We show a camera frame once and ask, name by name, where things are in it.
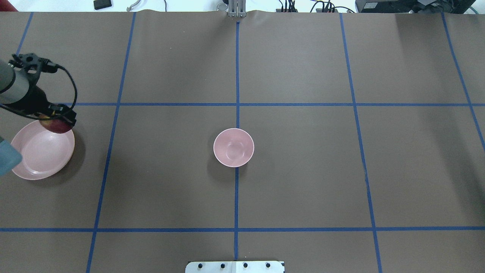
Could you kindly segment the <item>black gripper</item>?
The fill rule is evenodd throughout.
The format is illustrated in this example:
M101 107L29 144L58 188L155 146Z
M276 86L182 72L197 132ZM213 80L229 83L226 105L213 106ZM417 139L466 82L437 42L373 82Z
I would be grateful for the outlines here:
M74 127L77 113L66 104L51 104L45 92L38 86L29 89L24 105L24 114L30 116L58 116L57 120Z

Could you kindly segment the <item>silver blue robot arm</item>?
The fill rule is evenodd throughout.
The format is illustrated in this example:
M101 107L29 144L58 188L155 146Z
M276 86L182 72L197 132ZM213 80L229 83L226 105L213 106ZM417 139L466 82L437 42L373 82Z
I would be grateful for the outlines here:
M31 119L8 141L1 138L1 175L12 171L26 180L40 180L59 172L74 154L74 106L47 100L38 87L41 73L67 73L64 67L43 58L1 62L1 108Z

